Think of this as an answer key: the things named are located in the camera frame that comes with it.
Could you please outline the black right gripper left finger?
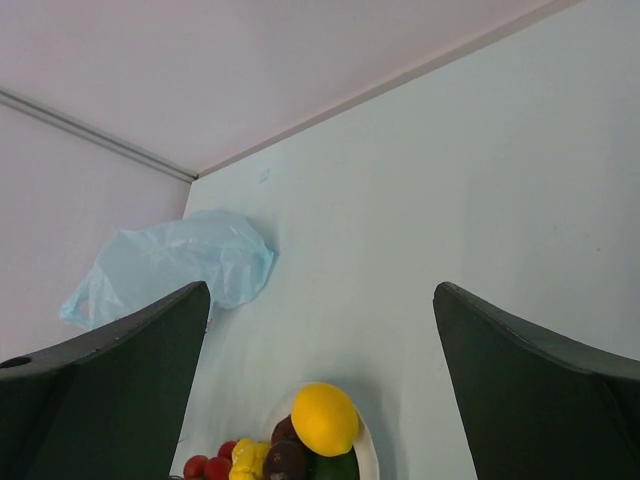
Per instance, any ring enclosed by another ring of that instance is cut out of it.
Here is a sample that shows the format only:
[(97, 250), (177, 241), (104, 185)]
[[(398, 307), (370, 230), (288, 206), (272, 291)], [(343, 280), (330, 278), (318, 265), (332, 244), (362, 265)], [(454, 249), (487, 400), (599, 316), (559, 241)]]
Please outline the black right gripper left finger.
[(210, 309), (205, 283), (1, 364), (4, 479), (166, 479)]

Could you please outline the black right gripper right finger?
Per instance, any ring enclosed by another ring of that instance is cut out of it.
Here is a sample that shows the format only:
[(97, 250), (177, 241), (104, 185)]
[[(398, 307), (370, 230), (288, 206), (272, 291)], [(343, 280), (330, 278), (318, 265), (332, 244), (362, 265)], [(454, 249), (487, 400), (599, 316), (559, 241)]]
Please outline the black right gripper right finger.
[(449, 282), (433, 308), (478, 478), (638, 478), (638, 361)]

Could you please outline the red fake strawberry bunch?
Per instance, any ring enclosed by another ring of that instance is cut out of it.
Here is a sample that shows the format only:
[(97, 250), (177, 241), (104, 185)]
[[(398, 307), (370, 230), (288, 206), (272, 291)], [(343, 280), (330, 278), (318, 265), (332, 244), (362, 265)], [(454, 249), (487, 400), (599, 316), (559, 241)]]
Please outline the red fake strawberry bunch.
[(186, 480), (228, 480), (236, 444), (236, 441), (223, 443), (217, 455), (211, 458), (205, 455), (192, 456), (184, 464), (183, 477)]

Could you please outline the yellow fake pear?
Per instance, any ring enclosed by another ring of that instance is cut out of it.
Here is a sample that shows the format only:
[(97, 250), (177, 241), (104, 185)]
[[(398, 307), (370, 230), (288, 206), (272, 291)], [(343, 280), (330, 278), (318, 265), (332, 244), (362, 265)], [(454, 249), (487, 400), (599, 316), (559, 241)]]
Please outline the yellow fake pear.
[(232, 450), (230, 480), (263, 480), (263, 466), (271, 445), (251, 439), (240, 439)]

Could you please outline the dark red fake fruit slice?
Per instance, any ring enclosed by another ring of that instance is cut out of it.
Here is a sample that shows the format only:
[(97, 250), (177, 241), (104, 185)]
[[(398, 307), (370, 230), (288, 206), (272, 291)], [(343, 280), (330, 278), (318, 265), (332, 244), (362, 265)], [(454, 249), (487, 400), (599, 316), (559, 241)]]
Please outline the dark red fake fruit slice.
[(271, 434), (271, 444), (275, 445), (283, 441), (291, 441), (299, 443), (300, 439), (295, 431), (292, 423), (291, 416), (288, 415), (281, 421), (279, 421), (274, 427)]

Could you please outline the light blue printed plastic bag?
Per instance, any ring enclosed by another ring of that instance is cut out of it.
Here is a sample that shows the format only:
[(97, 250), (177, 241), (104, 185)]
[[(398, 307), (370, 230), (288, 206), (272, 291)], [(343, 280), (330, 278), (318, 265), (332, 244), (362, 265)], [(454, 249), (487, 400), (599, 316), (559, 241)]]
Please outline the light blue printed plastic bag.
[(92, 330), (137, 312), (192, 282), (210, 293), (210, 311), (235, 309), (265, 287), (275, 253), (238, 214), (200, 211), (144, 230), (121, 230), (59, 310)]

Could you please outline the dark green fake avocado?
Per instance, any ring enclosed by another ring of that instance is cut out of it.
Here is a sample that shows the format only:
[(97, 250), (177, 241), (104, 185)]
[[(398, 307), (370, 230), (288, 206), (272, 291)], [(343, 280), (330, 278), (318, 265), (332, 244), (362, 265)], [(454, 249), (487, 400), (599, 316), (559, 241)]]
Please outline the dark green fake avocado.
[(359, 480), (359, 465), (354, 449), (333, 457), (315, 455), (311, 462), (310, 480)]

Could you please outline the yellow fake lemon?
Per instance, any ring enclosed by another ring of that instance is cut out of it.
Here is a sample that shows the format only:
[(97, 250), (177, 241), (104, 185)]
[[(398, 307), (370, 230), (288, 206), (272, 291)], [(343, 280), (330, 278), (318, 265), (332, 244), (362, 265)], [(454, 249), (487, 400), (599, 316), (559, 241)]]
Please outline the yellow fake lemon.
[(307, 384), (296, 393), (291, 421), (302, 443), (324, 457), (347, 454), (360, 431), (351, 398), (340, 388), (322, 382)]

